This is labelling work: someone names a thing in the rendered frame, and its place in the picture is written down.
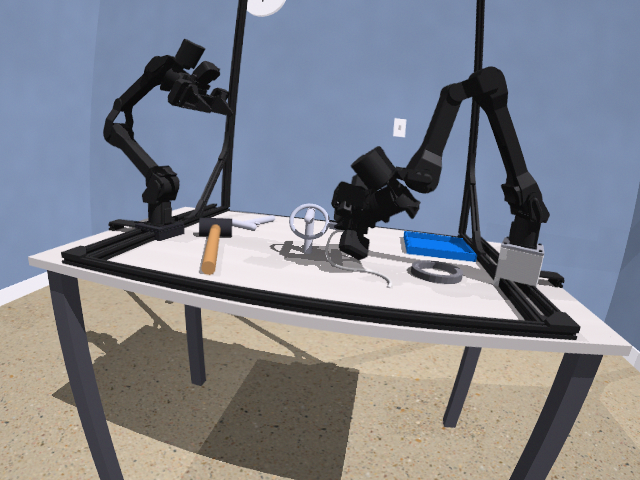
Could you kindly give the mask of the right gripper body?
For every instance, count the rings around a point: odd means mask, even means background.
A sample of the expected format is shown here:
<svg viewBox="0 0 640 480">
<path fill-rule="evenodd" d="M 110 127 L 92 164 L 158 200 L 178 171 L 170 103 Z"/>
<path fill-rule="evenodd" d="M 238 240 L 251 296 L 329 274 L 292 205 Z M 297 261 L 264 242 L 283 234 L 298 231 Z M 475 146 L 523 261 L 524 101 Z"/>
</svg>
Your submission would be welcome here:
<svg viewBox="0 0 640 480">
<path fill-rule="evenodd" d="M 168 102 L 172 106 L 178 106 L 178 103 L 181 100 L 181 98 L 182 98 L 187 86 L 189 84 L 192 84 L 191 81 L 186 79 L 187 75 L 191 76 L 190 74 L 183 74 L 178 79 L 182 78 L 184 80 L 178 80 L 177 79 L 175 81 L 175 83 L 174 83 L 174 85 L 173 85 L 173 87 L 172 87 L 172 89 L 171 89 L 171 91 L 170 91 L 170 93 L 168 95 Z M 219 94 L 221 93 L 221 91 L 228 93 L 227 98 L 230 95 L 230 93 L 227 90 L 222 89 L 222 88 L 218 88 L 218 87 L 213 89 L 212 93 L 210 95 L 208 95 L 207 92 L 206 92 L 207 89 L 208 89 L 208 85 L 198 82 L 198 84 L 196 84 L 196 86 L 198 87 L 199 95 L 203 98 L 203 100 L 205 102 L 207 102 L 207 104 L 210 105 L 211 108 L 213 107 L 213 105 L 214 105 L 215 101 L 217 100 L 217 98 L 218 98 Z M 227 100 L 227 98 L 226 98 L 226 100 Z"/>
</svg>

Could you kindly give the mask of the blue tray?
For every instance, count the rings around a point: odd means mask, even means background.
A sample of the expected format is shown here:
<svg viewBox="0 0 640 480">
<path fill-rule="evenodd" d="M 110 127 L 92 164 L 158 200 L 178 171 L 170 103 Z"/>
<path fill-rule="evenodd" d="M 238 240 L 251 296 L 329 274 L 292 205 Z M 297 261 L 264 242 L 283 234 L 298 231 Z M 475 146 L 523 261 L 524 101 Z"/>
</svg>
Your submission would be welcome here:
<svg viewBox="0 0 640 480">
<path fill-rule="evenodd" d="M 403 238 L 407 254 L 476 262 L 476 253 L 463 238 L 408 231 Z"/>
</svg>

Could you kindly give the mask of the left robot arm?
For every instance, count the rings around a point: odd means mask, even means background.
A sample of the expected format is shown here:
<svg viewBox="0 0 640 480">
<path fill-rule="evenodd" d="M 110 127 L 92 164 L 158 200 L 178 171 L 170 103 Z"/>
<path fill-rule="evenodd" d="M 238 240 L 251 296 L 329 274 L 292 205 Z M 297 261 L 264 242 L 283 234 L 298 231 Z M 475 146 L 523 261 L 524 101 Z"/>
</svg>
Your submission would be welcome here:
<svg viewBox="0 0 640 480">
<path fill-rule="evenodd" d="M 461 102 L 470 97 L 487 114 L 506 170 L 506 183 L 501 184 L 501 188 L 504 201 L 508 202 L 511 214 L 515 215 L 509 244 L 537 250 L 541 223 L 547 223 L 550 213 L 537 182 L 526 167 L 507 108 L 505 76 L 500 69 L 492 66 L 472 73 L 465 81 L 442 88 L 423 143 L 406 168 L 395 167 L 381 146 L 355 160 L 351 167 L 368 189 L 361 190 L 347 182 L 340 182 L 331 202 L 335 213 L 344 218 L 351 215 L 352 219 L 358 219 L 366 212 L 368 203 L 365 201 L 370 189 L 375 188 L 379 190 L 374 195 L 374 203 L 381 215 L 391 217 L 406 211 L 414 219 L 421 202 L 397 179 L 404 179 L 410 189 L 423 194 L 437 188 L 445 145 Z"/>
</svg>

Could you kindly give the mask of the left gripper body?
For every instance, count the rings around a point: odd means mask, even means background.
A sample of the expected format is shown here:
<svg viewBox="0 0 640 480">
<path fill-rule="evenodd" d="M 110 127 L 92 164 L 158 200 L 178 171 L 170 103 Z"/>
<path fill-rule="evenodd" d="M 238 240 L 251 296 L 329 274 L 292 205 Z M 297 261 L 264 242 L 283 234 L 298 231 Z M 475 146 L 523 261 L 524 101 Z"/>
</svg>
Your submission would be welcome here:
<svg viewBox="0 0 640 480">
<path fill-rule="evenodd" d="M 357 174 L 352 177 L 351 184 L 359 187 L 361 190 L 368 189 Z M 377 222 L 383 221 L 387 223 L 390 219 L 390 217 L 385 217 L 378 212 L 374 203 L 374 195 L 378 190 L 375 190 L 375 188 L 372 189 L 370 189 L 370 194 L 365 201 L 365 203 L 368 203 L 368 207 L 365 209 L 366 212 L 356 220 L 352 218 L 349 219 L 349 230 L 344 231 L 340 237 L 340 251 L 357 260 L 362 260 L 368 256 L 370 240 L 362 235 L 367 235 L 368 228 L 375 228 Z"/>
</svg>

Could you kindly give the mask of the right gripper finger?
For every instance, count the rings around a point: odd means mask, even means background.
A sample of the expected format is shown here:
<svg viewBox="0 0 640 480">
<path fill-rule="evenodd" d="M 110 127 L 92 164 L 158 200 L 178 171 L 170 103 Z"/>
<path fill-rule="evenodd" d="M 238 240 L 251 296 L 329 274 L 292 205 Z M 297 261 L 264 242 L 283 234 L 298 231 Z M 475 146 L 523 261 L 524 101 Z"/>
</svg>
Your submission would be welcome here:
<svg viewBox="0 0 640 480">
<path fill-rule="evenodd" d="M 211 113 L 212 108 L 198 93 L 196 85 L 189 84 L 178 104 L 178 107 Z"/>
<path fill-rule="evenodd" d="M 226 92 L 221 91 L 221 93 L 219 94 L 217 100 L 215 101 L 212 107 L 212 112 L 227 115 L 227 116 L 232 116 L 233 112 L 226 102 L 227 96 L 228 95 Z"/>
</svg>

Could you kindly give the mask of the black mallet with wooden handle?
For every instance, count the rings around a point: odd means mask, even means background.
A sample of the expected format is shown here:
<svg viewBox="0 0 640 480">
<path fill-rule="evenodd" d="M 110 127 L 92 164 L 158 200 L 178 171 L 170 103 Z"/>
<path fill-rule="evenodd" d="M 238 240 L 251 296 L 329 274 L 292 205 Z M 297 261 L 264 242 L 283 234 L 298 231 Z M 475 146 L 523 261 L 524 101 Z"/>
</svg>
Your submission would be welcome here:
<svg viewBox="0 0 640 480">
<path fill-rule="evenodd" d="M 211 275 L 216 270 L 219 237 L 232 237 L 232 219 L 233 218 L 199 219 L 199 236 L 208 236 L 201 267 L 202 272 L 206 275 Z"/>
</svg>

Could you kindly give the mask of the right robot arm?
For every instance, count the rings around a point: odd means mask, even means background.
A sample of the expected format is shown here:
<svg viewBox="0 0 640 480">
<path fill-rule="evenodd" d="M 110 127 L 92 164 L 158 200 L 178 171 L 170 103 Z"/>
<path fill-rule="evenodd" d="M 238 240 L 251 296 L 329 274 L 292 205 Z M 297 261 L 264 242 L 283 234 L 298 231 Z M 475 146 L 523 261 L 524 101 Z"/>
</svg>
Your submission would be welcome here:
<svg viewBox="0 0 640 480">
<path fill-rule="evenodd" d="M 144 74 L 119 98 L 115 99 L 113 109 L 106 117 L 103 130 L 104 139 L 112 146 L 120 148 L 146 178 L 147 188 L 142 194 L 142 199 L 144 203 L 148 203 L 148 221 L 144 224 L 157 227 L 175 223 L 172 221 L 170 201 L 176 200 L 180 181 L 177 173 L 170 166 L 158 166 L 135 141 L 132 130 L 134 123 L 132 109 L 157 85 L 161 84 L 160 90 L 170 92 L 180 76 L 189 74 L 185 69 L 190 70 L 190 67 L 192 69 L 196 67 L 205 48 L 187 41 L 189 40 L 183 39 L 175 57 L 170 55 L 155 56 L 150 60 L 145 66 Z M 196 85 L 198 82 L 208 85 L 220 76 L 218 70 L 220 71 L 220 68 L 217 68 L 213 63 L 203 61 L 191 76 L 187 75 L 186 79 L 190 80 L 192 85 Z M 209 88 L 210 85 L 207 90 Z M 125 114 L 125 123 L 113 123 L 120 111 Z"/>
</svg>

